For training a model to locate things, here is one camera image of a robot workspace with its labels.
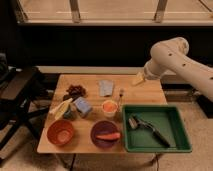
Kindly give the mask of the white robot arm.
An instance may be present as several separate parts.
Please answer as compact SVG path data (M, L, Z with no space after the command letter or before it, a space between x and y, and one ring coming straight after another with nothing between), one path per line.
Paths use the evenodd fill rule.
M213 68L190 59L188 51L189 43L183 37L155 43L150 49L151 59L133 77L132 84L160 79L171 70L213 102Z

